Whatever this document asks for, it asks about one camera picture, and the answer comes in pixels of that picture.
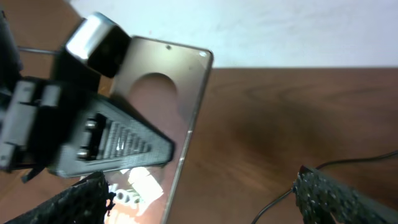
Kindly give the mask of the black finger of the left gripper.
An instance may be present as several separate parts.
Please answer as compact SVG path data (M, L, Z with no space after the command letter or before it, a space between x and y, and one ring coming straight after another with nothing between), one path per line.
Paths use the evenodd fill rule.
M50 173L64 177L157 166L173 159L175 143L130 105L89 95L72 113Z

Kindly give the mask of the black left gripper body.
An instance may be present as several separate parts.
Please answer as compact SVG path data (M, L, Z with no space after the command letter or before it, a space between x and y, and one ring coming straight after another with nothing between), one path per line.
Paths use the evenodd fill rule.
M23 78L16 83L1 118L1 170L28 169L26 183L44 169L59 177L89 175L62 150L83 126L93 89L73 82Z

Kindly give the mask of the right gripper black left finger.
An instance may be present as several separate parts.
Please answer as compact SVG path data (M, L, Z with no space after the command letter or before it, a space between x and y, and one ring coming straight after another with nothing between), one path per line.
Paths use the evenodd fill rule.
M102 172L94 172L6 224L102 224L116 194Z

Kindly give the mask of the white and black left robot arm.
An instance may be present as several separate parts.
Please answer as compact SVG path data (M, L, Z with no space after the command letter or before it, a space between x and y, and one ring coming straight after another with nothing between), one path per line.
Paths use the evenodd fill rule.
M21 75L22 62L1 16L1 170L47 169L60 177L169 163L175 144L130 105L98 92L113 78L131 38L95 13L54 53L51 77Z

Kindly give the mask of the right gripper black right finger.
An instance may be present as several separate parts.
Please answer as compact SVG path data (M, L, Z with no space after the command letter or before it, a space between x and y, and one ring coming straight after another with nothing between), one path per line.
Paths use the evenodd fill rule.
M293 183L304 223L397 223L397 211L312 167L302 166Z

